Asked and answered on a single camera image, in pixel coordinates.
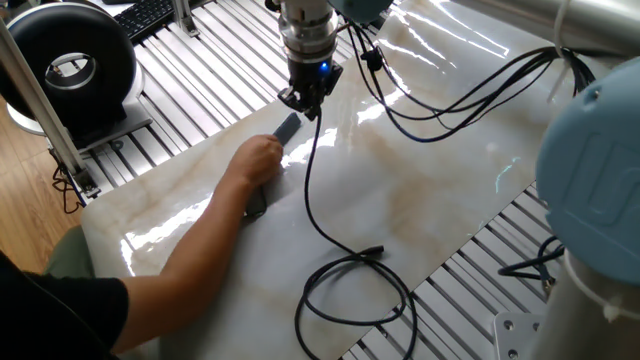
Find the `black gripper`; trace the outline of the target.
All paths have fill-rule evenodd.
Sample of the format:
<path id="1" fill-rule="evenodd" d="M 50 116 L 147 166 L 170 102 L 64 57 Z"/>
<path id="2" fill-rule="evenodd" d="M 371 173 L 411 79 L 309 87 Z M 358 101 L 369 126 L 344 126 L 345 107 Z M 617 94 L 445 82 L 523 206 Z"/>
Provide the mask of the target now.
<path id="1" fill-rule="evenodd" d="M 321 108 L 334 90 L 342 73 L 343 67 L 333 60 L 302 63 L 288 60 L 291 86 L 278 93 L 278 99 L 287 107 L 308 113 L 310 119 L 316 120 L 321 115 Z"/>

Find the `person's right hand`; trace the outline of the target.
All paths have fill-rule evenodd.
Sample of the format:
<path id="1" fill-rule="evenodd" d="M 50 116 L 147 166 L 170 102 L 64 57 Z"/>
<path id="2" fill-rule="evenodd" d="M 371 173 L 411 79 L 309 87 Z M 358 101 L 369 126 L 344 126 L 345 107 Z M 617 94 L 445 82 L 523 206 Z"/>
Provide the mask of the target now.
<path id="1" fill-rule="evenodd" d="M 256 135 L 240 145 L 232 156 L 219 187 L 249 193 L 280 171 L 283 146 L 274 135 Z"/>

